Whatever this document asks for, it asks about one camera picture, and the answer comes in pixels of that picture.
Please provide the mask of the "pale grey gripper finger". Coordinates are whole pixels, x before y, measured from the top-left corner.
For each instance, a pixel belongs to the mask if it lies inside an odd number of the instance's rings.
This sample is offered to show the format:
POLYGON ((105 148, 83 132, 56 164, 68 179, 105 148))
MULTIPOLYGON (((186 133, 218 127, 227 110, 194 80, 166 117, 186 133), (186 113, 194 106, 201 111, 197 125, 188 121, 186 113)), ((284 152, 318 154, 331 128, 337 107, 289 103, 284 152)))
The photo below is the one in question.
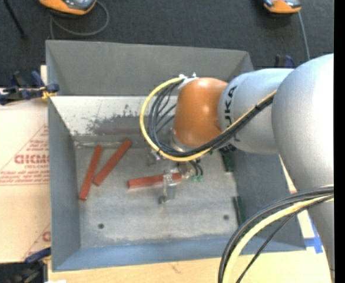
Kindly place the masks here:
POLYGON ((162 183, 162 192, 158 198, 158 203, 159 204, 164 204, 167 202, 167 181, 163 180, 162 183))
POLYGON ((173 200, 176 196, 176 190, 177 190, 177 182, 176 181, 169 181, 167 183, 167 199, 173 200))

